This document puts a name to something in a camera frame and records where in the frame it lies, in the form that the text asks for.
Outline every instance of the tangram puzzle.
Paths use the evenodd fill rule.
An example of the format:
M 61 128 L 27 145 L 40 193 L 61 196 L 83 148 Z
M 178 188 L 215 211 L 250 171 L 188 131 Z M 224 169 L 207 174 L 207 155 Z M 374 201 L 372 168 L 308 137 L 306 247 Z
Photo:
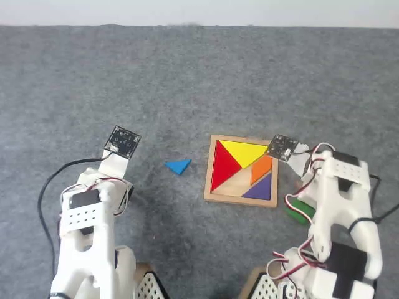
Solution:
M 265 154 L 269 142 L 211 135 L 205 199 L 276 207 L 278 160 Z

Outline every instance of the circuit board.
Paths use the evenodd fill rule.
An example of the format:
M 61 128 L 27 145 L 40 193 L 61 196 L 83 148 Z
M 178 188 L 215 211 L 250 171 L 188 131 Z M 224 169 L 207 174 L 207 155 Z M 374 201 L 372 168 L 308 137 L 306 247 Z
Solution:
M 287 162 L 297 145 L 298 140 L 276 134 L 270 142 L 266 154 L 278 160 Z
M 111 136 L 108 138 L 104 149 L 130 159 L 136 150 L 141 136 L 128 131 L 120 126 L 115 126 Z

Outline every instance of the green tangram piece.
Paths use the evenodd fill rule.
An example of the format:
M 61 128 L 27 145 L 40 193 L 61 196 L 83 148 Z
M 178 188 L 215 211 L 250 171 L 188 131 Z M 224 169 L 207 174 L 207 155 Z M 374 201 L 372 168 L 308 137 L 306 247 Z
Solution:
M 308 204 L 304 203 L 303 201 L 300 201 L 299 199 L 294 199 L 291 202 L 293 207 L 296 207 L 297 209 L 301 210 L 304 212 L 306 215 L 308 215 L 310 218 L 313 218 L 314 213 L 316 210 L 309 206 Z M 286 212 L 295 220 L 297 220 L 299 223 L 306 225 L 309 223 L 309 221 L 302 215 L 300 215 L 298 212 L 290 210 L 288 207 L 285 207 Z

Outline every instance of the purple triangle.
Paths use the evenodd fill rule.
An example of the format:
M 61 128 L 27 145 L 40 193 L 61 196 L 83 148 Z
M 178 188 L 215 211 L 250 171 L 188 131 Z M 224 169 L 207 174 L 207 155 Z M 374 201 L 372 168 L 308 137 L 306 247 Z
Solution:
M 272 174 L 268 174 L 258 183 L 256 183 L 255 186 L 253 186 L 250 190 L 248 190 L 243 195 L 243 197 L 264 199 L 265 201 L 270 201 L 271 186 L 272 186 Z

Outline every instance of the carpet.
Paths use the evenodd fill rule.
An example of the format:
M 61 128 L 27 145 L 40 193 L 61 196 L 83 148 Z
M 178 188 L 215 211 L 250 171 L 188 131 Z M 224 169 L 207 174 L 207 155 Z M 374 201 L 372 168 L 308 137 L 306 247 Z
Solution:
M 328 141 L 381 176 L 378 215 L 398 201 L 398 78 L 398 30 L 0 27 L 2 298 L 47 296 L 38 193 L 62 164 L 99 156 L 114 125 L 142 136 L 116 244 L 150 262 L 171 298 L 238 296 L 251 269 L 302 243 L 307 228 L 282 208 L 297 179 L 283 164 L 277 209 L 205 202 L 210 134 Z M 181 176 L 163 165 L 177 159 L 192 159 Z M 59 193 L 87 166 L 45 194 L 53 236 Z M 377 298 L 396 298 L 398 214 L 379 232 Z

